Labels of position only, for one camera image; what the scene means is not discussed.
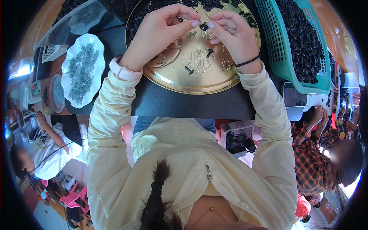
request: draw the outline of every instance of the black hair tie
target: black hair tie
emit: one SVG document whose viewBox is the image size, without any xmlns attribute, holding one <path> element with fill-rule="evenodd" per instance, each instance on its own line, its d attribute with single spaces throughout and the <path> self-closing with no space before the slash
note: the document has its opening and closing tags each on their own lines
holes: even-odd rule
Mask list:
<svg viewBox="0 0 368 230">
<path fill-rule="evenodd" d="M 253 62 L 253 61 L 257 60 L 257 59 L 258 59 L 258 58 L 260 58 L 260 57 L 261 57 L 261 56 L 260 56 L 260 55 L 258 55 L 258 56 L 256 56 L 255 58 L 253 58 L 253 59 L 251 59 L 251 60 L 249 60 L 249 61 L 246 61 L 246 62 L 243 62 L 243 63 L 241 63 L 241 64 L 235 65 L 235 67 L 240 67 L 240 66 L 243 66 L 243 65 L 249 64 L 249 63 L 251 63 L 251 62 Z"/>
<path fill-rule="evenodd" d="M 162 195 L 162 186 L 163 186 L 163 182 L 162 181 L 154 181 L 151 184 L 151 188 L 152 188 L 152 193 L 160 193 L 160 195 Z"/>
</svg>

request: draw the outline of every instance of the fingernail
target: fingernail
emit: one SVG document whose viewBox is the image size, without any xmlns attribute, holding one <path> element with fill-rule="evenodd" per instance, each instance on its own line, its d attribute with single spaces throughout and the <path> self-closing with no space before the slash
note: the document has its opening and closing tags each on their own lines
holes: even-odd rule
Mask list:
<svg viewBox="0 0 368 230">
<path fill-rule="evenodd" d="M 210 28 L 210 29 L 213 29 L 214 28 L 214 26 L 215 26 L 215 23 L 214 22 L 208 22 L 207 23 L 207 25 L 208 25 L 208 27 Z"/>
<path fill-rule="evenodd" d="M 196 28 L 197 26 L 199 26 L 199 21 L 193 20 L 192 21 L 192 26 L 193 26 L 193 28 Z"/>
</svg>

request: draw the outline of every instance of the pink smartwatch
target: pink smartwatch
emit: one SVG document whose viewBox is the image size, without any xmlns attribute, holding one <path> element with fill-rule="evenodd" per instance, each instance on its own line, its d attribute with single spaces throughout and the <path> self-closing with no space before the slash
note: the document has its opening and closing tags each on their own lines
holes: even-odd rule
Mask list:
<svg viewBox="0 0 368 230">
<path fill-rule="evenodd" d="M 124 79 L 126 81 L 136 81 L 139 80 L 143 73 L 143 68 L 139 72 L 133 72 L 128 70 L 124 66 L 120 66 L 118 63 L 120 62 L 120 59 L 123 57 L 122 54 L 119 54 L 118 56 L 115 56 L 110 64 L 109 68 L 110 70 L 116 75 L 116 77 Z"/>
</svg>

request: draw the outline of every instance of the green plastic basket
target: green plastic basket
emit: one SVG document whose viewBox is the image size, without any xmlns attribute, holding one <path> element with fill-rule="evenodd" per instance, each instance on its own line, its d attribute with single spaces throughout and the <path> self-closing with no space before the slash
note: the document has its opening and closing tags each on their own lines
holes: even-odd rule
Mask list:
<svg viewBox="0 0 368 230">
<path fill-rule="evenodd" d="M 322 43 L 324 59 L 321 66 L 317 84 L 299 82 L 294 71 L 293 58 L 289 38 L 284 20 L 275 0 L 254 0 L 265 31 L 268 55 L 272 72 L 281 78 L 293 83 L 295 89 L 302 94 L 328 95 L 331 89 L 331 67 L 326 40 L 321 25 L 308 0 L 294 0 L 304 11 L 305 17 L 316 30 L 318 39 Z"/>
</svg>

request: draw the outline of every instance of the ponytail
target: ponytail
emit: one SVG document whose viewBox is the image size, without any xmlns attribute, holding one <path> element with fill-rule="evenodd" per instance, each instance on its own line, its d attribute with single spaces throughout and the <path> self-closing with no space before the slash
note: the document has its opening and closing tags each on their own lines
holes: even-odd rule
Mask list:
<svg viewBox="0 0 368 230">
<path fill-rule="evenodd" d="M 162 186 L 170 174 L 170 165 L 167 163 L 167 159 L 157 161 L 157 165 L 153 170 L 151 195 L 142 211 L 140 230 L 183 229 L 180 216 L 171 210 L 172 201 L 163 202 L 161 199 Z"/>
</svg>

